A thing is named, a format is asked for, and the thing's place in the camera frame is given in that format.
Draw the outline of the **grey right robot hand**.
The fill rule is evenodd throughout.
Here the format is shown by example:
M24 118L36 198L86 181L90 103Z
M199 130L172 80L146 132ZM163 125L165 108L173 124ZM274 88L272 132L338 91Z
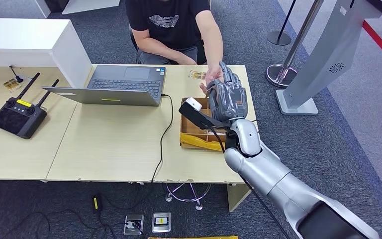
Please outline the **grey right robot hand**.
M248 114L246 89L232 70L219 63L224 77L224 82L216 79L207 85L206 96L208 97L211 116L220 122L228 123L230 120L245 118Z

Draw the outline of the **person's left hand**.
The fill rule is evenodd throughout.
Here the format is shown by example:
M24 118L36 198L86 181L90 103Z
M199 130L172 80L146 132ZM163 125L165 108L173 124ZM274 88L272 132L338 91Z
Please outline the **person's left hand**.
M221 82L224 82L223 72L220 67L220 65L213 65L212 67L208 68L208 71L205 76L205 83L201 83L199 85L200 89L204 94L207 92L207 85L214 80L220 80Z

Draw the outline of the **person's right hand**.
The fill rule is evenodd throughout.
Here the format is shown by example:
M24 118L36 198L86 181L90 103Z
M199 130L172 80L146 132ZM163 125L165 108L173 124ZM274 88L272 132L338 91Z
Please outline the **person's right hand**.
M196 65L197 64L195 60L193 60L192 58L182 53L179 53L179 55L175 56L174 61L176 61L179 65Z

